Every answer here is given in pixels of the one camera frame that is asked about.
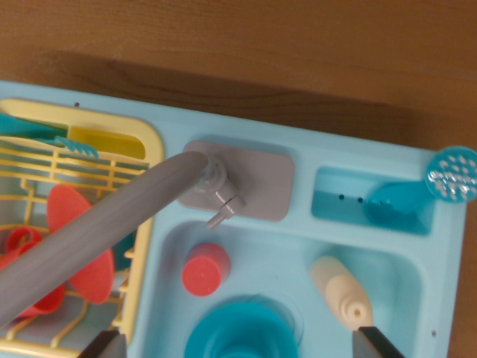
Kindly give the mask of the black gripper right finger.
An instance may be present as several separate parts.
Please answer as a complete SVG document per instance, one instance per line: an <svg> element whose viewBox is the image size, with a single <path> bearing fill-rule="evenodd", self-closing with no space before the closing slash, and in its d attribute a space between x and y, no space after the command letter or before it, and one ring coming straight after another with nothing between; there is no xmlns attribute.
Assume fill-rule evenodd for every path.
<svg viewBox="0 0 477 358"><path fill-rule="evenodd" d="M360 327L352 334L353 358L404 358L377 327Z"/></svg>

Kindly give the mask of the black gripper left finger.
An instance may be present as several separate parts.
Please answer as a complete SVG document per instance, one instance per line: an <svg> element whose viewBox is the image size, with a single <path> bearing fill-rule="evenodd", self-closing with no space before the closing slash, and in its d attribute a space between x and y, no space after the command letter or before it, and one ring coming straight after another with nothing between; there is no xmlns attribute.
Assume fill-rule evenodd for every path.
<svg viewBox="0 0 477 358"><path fill-rule="evenodd" d="M126 358L126 336L117 330L101 331L78 355L78 358Z"/></svg>

